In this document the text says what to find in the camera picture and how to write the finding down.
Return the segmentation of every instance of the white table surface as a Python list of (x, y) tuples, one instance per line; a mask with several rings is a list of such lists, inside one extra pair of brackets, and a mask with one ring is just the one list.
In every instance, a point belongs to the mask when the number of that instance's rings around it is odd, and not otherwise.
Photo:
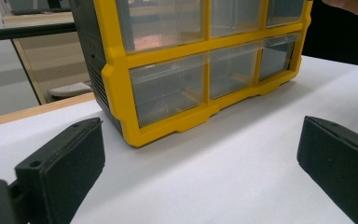
[(0, 178), (70, 124), (101, 117), (106, 164), (72, 223), (352, 223), (300, 168), (306, 115), (358, 132), (358, 66), (303, 57), (275, 92), (136, 149), (95, 101), (0, 125)]

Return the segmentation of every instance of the plastic drawer organizer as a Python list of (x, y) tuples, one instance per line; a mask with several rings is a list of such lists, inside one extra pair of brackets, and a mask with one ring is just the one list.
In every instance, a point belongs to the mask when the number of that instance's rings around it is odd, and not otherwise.
[(307, 0), (70, 0), (99, 105), (133, 146), (294, 78)]

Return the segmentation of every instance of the yellow frame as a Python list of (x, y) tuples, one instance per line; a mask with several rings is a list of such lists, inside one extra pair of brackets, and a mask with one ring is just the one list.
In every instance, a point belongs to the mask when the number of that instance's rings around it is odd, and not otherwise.
[[(301, 51), (304, 45), (307, 29), (310, 25), (310, 9), (312, 1), (306, 1), (303, 16), (300, 22), (283, 26), (266, 28), (267, 9), (269, 0), (264, 0), (260, 30), (218, 38), (209, 38), (209, 29), (205, 30), (204, 40), (182, 46), (158, 49), (148, 52), (136, 52), (127, 54), (124, 50), (118, 21), (116, 1), (94, 0), (94, 6), (103, 40), (103, 49), (106, 66), (102, 71), (103, 84), (108, 98), (112, 115), (120, 121), (124, 139), (135, 147), (140, 147), (159, 139), (169, 133), (184, 132), (190, 128), (207, 121), (210, 116), (218, 113), (224, 107), (233, 105), (245, 98), (256, 95), (264, 95), (276, 90), (280, 85), (294, 78), (301, 63)], [(205, 7), (210, 8), (211, 1), (205, 0)], [(210, 10), (205, 10), (204, 22), (210, 22)], [(130, 69), (151, 63), (160, 63), (185, 57), (191, 54), (206, 52), (212, 49), (244, 44), (266, 37), (285, 35), (300, 32), (301, 39), (295, 43), (290, 67), (288, 71), (279, 75), (258, 81), (258, 71), (261, 60), (261, 50), (257, 54), (255, 67), (255, 82), (253, 85), (234, 91), (215, 100), (209, 99), (209, 74), (204, 77), (204, 102), (194, 108), (173, 115), (153, 124), (139, 128), (136, 108), (132, 94)]]

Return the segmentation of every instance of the yellow storage organizer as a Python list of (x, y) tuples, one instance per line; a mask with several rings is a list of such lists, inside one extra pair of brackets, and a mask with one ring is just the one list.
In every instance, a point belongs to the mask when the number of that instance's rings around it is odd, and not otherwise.
[(139, 147), (294, 78), (307, 0), (70, 0), (97, 102)]

